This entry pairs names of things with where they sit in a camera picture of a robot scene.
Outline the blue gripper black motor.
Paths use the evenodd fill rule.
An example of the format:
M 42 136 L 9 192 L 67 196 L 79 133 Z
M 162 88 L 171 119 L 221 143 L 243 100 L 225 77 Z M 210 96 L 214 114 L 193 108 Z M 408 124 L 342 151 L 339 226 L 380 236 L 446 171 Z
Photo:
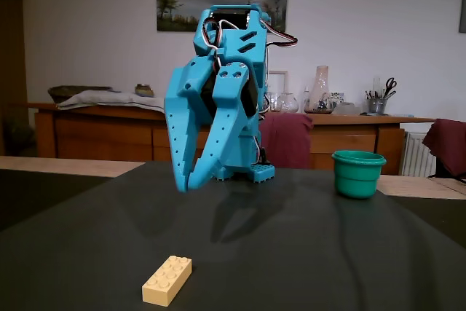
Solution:
M 175 184 L 198 189 L 222 168 L 252 163 L 252 140 L 240 133 L 257 117 L 264 95 L 264 64 L 234 55 L 197 56 L 176 68 L 165 96 L 165 117 Z M 202 126 L 211 125 L 192 171 Z

